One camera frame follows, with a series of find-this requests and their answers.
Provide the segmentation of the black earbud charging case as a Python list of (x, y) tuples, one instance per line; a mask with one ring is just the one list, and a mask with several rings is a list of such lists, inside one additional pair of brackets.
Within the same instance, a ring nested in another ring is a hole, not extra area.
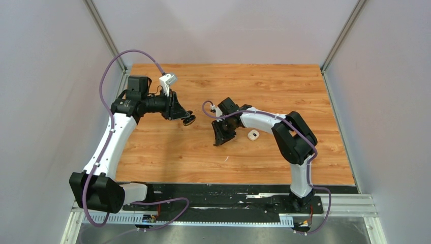
[(189, 117), (187, 117), (187, 118), (183, 118), (182, 119), (182, 123), (183, 123), (183, 125), (184, 126), (189, 126), (189, 125), (191, 125), (194, 121), (196, 120), (196, 116), (195, 115), (190, 115)]

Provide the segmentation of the white earbud charging case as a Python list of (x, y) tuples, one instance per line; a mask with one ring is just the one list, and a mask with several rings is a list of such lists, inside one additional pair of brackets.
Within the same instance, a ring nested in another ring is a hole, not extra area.
[(248, 133), (248, 139), (249, 139), (250, 141), (255, 141), (255, 140), (257, 140), (259, 137), (260, 137), (260, 133), (259, 133), (257, 130), (251, 130), (251, 131)]

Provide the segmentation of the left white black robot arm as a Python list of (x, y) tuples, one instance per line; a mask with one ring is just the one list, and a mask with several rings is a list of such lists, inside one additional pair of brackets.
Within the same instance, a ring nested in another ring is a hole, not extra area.
[(126, 143), (144, 115), (159, 113), (166, 120), (180, 119), (185, 126), (195, 120), (171, 89), (176, 81), (173, 73), (163, 74), (159, 78), (161, 90), (155, 94), (149, 91), (152, 83), (149, 77), (128, 78), (127, 88), (109, 108), (107, 127), (93, 157), (82, 172), (70, 176), (69, 184), (79, 207), (113, 214), (134, 202), (143, 210), (154, 207), (156, 197), (148, 191), (148, 184), (120, 184), (115, 181), (115, 175)]

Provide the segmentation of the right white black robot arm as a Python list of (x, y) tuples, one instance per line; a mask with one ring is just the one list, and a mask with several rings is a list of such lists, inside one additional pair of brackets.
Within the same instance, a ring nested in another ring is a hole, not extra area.
[(238, 106), (231, 98), (218, 105), (211, 103), (214, 120), (215, 146), (221, 146), (236, 136), (237, 128), (251, 128), (266, 132), (275, 138), (283, 158), (290, 164), (290, 205), (296, 212), (309, 208), (314, 190), (311, 187), (310, 162), (316, 155), (317, 138), (296, 111), (289, 114), (270, 113), (251, 105)]

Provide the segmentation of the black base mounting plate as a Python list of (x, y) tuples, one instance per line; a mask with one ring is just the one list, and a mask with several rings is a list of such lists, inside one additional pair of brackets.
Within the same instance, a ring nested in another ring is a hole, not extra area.
[(158, 211), (158, 221), (213, 223), (276, 223), (280, 214), (323, 214), (319, 196), (357, 194), (353, 186), (319, 186), (306, 205), (292, 198), (289, 185), (150, 184), (145, 202), (124, 210)]

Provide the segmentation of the left aluminium frame post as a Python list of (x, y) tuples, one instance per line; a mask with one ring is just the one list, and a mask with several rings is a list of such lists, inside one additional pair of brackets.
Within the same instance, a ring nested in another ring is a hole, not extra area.
[(93, 21), (95, 22), (99, 32), (101, 33), (110, 53), (112, 54), (112, 56), (117, 56), (120, 51), (118, 50), (118, 48), (116, 47), (113, 38), (111, 37), (103, 19), (101, 14), (98, 11), (98, 8), (95, 4), (95, 2), (93, 0), (83, 0), (84, 4), (87, 7), (87, 10), (89, 11)]

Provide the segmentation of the aluminium frame post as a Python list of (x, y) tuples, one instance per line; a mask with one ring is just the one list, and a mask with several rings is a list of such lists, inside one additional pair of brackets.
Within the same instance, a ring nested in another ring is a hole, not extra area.
[(355, 24), (356, 20), (360, 16), (363, 8), (368, 3), (368, 0), (357, 0), (356, 4), (351, 11), (347, 21), (345, 22), (344, 26), (342, 27), (336, 41), (334, 42), (329, 54), (327, 55), (324, 63), (321, 65), (320, 70), (322, 74), (325, 74), (325, 72), (328, 70), (329, 66), (331, 65), (333, 59), (335, 58), (338, 50), (342, 46), (345, 38), (348, 36), (349, 32), (351, 31), (351, 28)]
[(95, 4), (95, 2), (93, 0), (83, 0), (84, 4), (87, 7), (87, 10), (89, 11), (93, 21), (95, 22), (99, 32), (101, 33), (110, 53), (112, 54), (112, 56), (117, 56), (120, 51), (118, 50), (118, 48), (116, 47), (113, 38), (111, 37), (103, 19), (101, 14), (98, 11), (98, 8)]

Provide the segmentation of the right aluminium frame post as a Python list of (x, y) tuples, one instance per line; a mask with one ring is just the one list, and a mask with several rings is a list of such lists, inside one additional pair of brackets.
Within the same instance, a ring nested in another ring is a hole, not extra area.
[(347, 21), (345, 22), (344, 26), (342, 27), (336, 41), (334, 42), (329, 54), (327, 55), (324, 63), (321, 65), (320, 70), (322, 74), (325, 74), (325, 72), (328, 70), (329, 66), (331, 65), (333, 59), (335, 58), (338, 50), (342, 46), (345, 38), (348, 36), (349, 32), (351, 31), (351, 28), (355, 24), (356, 20), (360, 16), (363, 8), (368, 3), (368, 0), (357, 0), (356, 4), (351, 11)]

